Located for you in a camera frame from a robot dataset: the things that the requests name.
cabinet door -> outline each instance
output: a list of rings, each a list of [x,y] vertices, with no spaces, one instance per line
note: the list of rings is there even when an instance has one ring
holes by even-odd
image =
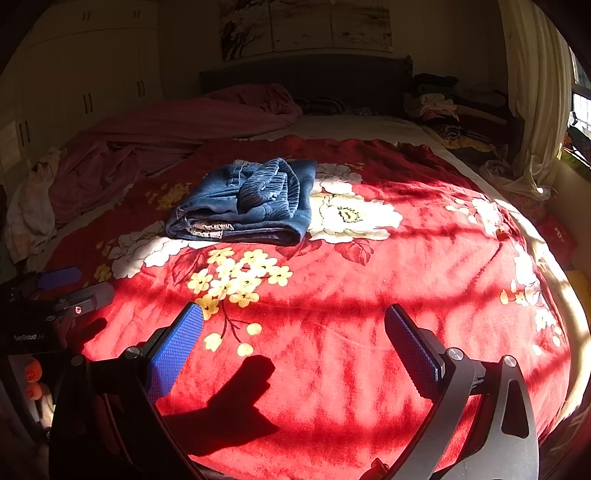
[[[160,85],[160,62],[158,61],[158,30],[136,30],[139,58],[139,81],[143,105],[162,100]]]
[[[45,42],[61,52],[56,73],[60,76],[57,94],[62,105],[59,137],[63,141],[90,126],[96,107],[96,98],[92,98],[93,59],[85,35],[68,35]]]
[[[18,125],[18,65],[17,51],[0,75],[0,183],[8,198],[27,175],[26,151]]]
[[[56,95],[59,73],[56,62],[60,53],[50,42],[26,48],[19,68],[19,133],[31,164],[55,145],[61,109]]]
[[[33,25],[26,45],[108,28],[157,28],[158,4],[142,0],[75,0],[52,5]]]
[[[113,52],[110,61],[113,62],[113,82],[116,85],[113,90],[115,113],[129,112],[142,105],[137,29],[109,30],[105,44]]]

black device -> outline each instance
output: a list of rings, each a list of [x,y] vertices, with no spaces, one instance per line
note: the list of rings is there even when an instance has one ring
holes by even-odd
[[[64,295],[57,301],[31,300],[39,290],[51,290],[80,278],[77,268],[29,273],[3,284],[0,306],[0,355],[59,352],[67,347],[66,333],[76,317],[100,309],[113,301],[108,283],[98,283]]]
[[[168,329],[156,331],[142,347],[127,348],[119,358],[72,359],[51,432],[51,480],[122,475],[206,478],[173,439],[150,393],[158,376],[166,377],[171,386],[189,354],[185,347],[171,356],[171,345],[173,352],[177,342],[194,345],[194,334],[186,341],[179,328],[190,306]],[[431,331],[418,328],[400,305],[389,307],[384,321],[418,392],[433,400],[423,425],[384,480],[537,479],[534,416],[515,358],[506,355],[498,363],[481,362],[459,348],[446,349]],[[173,359],[172,372],[166,358]],[[160,373],[155,377],[154,371]],[[166,390],[170,389],[160,389],[156,397]],[[481,395],[482,401],[460,458],[434,472],[470,395]]]
[[[115,294],[108,283],[98,283],[57,301],[34,300],[37,293],[66,286],[80,279],[76,267],[46,273],[27,273],[0,286],[0,381],[15,414],[34,442],[42,441],[44,432],[34,420],[23,397],[10,357],[34,355],[43,364],[44,378],[51,376],[50,388],[57,397],[63,362],[71,356],[67,351],[66,334],[74,320],[93,310],[109,305]]]

white cloth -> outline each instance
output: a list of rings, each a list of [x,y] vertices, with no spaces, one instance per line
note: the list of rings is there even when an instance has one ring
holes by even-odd
[[[569,47],[531,0],[499,0],[509,74],[509,107],[525,121],[521,151],[511,165],[516,180],[484,165],[480,174],[495,186],[547,199],[571,104],[573,64]]]
[[[410,93],[404,93],[404,110],[411,118],[422,118],[427,112],[440,115],[449,115],[459,120],[456,115],[457,106],[453,101],[446,99],[439,93],[426,93],[413,97]]]
[[[56,178],[62,151],[52,149],[41,158],[15,190],[8,206],[6,245],[13,262],[42,251],[56,235],[56,218],[49,187]]]

pink blanket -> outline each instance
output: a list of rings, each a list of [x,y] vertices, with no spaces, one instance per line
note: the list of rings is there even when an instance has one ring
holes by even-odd
[[[105,119],[66,144],[50,189],[56,225],[185,159],[206,139],[263,134],[288,127],[300,115],[280,85],[237,85]]]

dark headboard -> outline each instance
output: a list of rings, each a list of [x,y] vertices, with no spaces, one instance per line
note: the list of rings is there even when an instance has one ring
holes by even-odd
[[[240,83],[279,83],[294,98],[336,98],[353,108],[404,116],[402,93],[413,61],[370,55],[314,53],[253,60],[201,72],[202,93]]]

